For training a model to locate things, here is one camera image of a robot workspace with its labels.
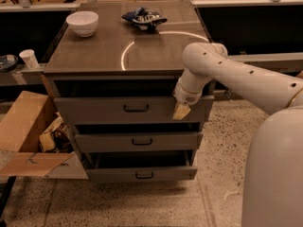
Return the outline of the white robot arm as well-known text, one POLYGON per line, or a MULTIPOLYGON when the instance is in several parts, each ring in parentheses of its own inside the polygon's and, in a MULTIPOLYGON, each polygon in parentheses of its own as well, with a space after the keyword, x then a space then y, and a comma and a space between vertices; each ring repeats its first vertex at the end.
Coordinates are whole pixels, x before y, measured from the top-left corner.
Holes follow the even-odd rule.
POLYGON ((213 79, 269 114, 247 154, 241 227, 303 227, 303 79, 231 61, 222 44, 189 44, 182 60, 174 119, 213 79))

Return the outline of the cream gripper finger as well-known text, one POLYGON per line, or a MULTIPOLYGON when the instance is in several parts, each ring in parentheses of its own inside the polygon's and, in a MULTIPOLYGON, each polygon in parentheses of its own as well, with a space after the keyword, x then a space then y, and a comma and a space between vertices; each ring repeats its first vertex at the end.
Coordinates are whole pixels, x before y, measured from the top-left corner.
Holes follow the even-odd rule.
POLYGON ((177 102, 175 104, 173 119, 182 120, 190 113, 190 107, 187 104, 177 102))

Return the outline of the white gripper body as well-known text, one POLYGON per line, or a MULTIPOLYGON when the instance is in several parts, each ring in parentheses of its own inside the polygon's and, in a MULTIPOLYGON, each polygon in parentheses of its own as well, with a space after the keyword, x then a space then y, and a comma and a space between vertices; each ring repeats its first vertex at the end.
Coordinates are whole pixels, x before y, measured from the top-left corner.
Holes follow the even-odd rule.
POLYGON ((202 95, 201 92, 191 93, 186 90, 180 79, 178 79, 172 94, 178 103, 189 106, 196 104, 202 95))

